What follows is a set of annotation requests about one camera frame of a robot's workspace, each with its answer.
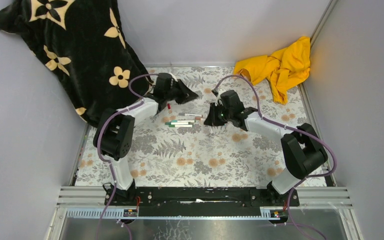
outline yellow flower petal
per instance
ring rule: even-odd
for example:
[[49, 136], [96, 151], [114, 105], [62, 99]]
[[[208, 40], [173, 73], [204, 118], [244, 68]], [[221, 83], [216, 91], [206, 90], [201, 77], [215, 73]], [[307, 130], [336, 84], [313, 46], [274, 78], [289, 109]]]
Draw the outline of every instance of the yellow flower petal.
[[123, 69], [119, 66], [114, 67], [114, 75], [116, 76], [123, 75]]
[[71, 63], [72, 61], [68, 57], [58, 57], [58, 62], [62, 65], [67, 65], [67, 64]]
[[46, 55], [47, 55], [48, 58], [50, 58], [50, 59], [52, 59], [52, 60], [57, 58], [57, 55], [56, 55], [55, 53], [49, 51], [47, 46], [44, 45], [44, 46], [43, 46], [43, 50], [45, 50]]
[[130, 70], [124, 70], [121, 74], [123, 76], [123, 79], [129, 79], [130, 78]]
[[109, 8], [109, 19], [111, 19], [111, 23], [112, 25], [114, 25], [114, 27], [118, 27], [119, 25], [117, 24], [117, 20], [116, 20], [116, 17], [114, 16], [114, 12], [111, 8]]
[[49, 69], [49, 70], [51, 70], [51, 71], [54, 71], [56, 68], [57, 68], [57, 62], [56, 61], [54, 61], [54, 60], [50, 60], [50, 61], [48, 61], [46, 64], [45, 64], [45, 66]]
[[75, 112], [76, 112], [78, 115], [83, 115], [83, 114], [86, 112], [86, 108], [84, 108], [84, 107], [76, 108]]
[[123, 39], [122, 34], [118, 32], [117, 34], [118, 34], [118, 37], [120, 38], [121, 44], [123, 44], [124, 49], [126, 49], [126, 43], [125, 43], [125, 40]]
[[116, 86], [119, 83], [119, 78], [117, 76], [112, 76], [109, 78], [109, 83]]
[[104, 34], [105, 37], [109, 38], [116, 38], [118, 35], [119, 32], [117, 31], [117, 28], [115, 26], [110, 27]]
[[67, 74], [68, 76], [70, 76], [70, 73], [69, 71], [61, 64], [58, 62], [58, 68], [61, 69], [65, 74]]
[[126, 79], [123, 79], [118, 81], [118, 85], [120, 86], [120, 88], [124, 89], [124, 88], [127, 88], [127, 86], [129, 85], [129, 82]]

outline floral blanket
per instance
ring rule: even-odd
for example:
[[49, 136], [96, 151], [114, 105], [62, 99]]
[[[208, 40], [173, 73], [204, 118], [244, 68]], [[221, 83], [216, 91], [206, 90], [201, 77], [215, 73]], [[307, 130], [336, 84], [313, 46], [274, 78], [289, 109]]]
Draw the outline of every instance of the floral blanket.
[[[58, 77], [77, 114], [95, 127], [106, 108], [138, 99], [129, 80], [148, 73], [121, 26], [117, 0], [15, 0], [0, 11], [0, 30], [22, 37]], [[133, 88], [144, 94], [147, 79]]]
[[[133, 145], [128, 153], [130, 173], [137, 186], [155, 187], [265, 187], [282, 172], [285, 162], [281, 146], [262, 135], [243, 131], [231, 124], [213, 127], [195, 123], [192, 128], [169, 128], [170, 120], [189, 120], [179, 113], [207, 114], [216, 83], [232, 73], [232, 67], [148, 68], [151, 73], [171, 72], [182, 79], [199, 98], [183, 105], [172, 102], [155, 117], [134, 128]], [[256, 97], [241, 79], [226, 80], [221, 89], [235, 90], [245, 107], [256, 107]], [[278, 121], [298, 126], [307, 121], [300, 91], [288, 91], [289, 102], [273, 102], [267, 81], [256, 90], [263, 113]], [[111, 181], [106, 163], [93, 146], [96, 129], [87, 136], [80, 156], [76, 186], [100, 186]], [[325, 186], [324, 178], [310, 178], [303, 186]]]

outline gray wall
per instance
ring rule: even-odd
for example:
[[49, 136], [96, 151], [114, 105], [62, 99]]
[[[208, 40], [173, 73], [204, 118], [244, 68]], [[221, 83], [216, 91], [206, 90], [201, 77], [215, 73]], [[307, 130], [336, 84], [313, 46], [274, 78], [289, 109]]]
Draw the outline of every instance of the gray wall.
[[340, 1], [312, 49], [305, 82], [339, 158], [363, 235], [384, 239], [384, 1]]
[[43, 239], [84, 127], [56, 77], [0, 32], [0, 239]]
[[234, 64], [311, 36], [329, 0], [118, 0], [146, 65]]

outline yellow towel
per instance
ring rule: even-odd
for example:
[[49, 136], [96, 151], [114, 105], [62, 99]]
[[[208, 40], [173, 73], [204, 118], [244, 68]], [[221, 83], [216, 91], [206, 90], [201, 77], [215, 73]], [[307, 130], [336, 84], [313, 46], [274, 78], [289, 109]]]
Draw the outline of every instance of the yellow towel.
[[287, 104], [287, 90], [304, 82], [310, 75], [310, 38], [302, 36], [270, 56], [255, 56], [238, 61], [233, 73], [248, 78], [254, 86], [267, 79], [273, 101]]

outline black blanket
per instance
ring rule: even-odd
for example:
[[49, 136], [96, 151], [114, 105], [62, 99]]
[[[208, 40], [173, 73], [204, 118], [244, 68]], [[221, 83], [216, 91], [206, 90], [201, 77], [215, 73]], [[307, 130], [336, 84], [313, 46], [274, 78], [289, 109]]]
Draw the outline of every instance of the black blanket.
[[[117, 0], [15, 0], [0, 11], [0, 30], [22, 37], [58, 77], [77, 114], [95, 127], [106, 108], [138, 99], [129, 80], [148, 73], [121, 26]], [[148, 81], [132, 87], [143, 95]]]

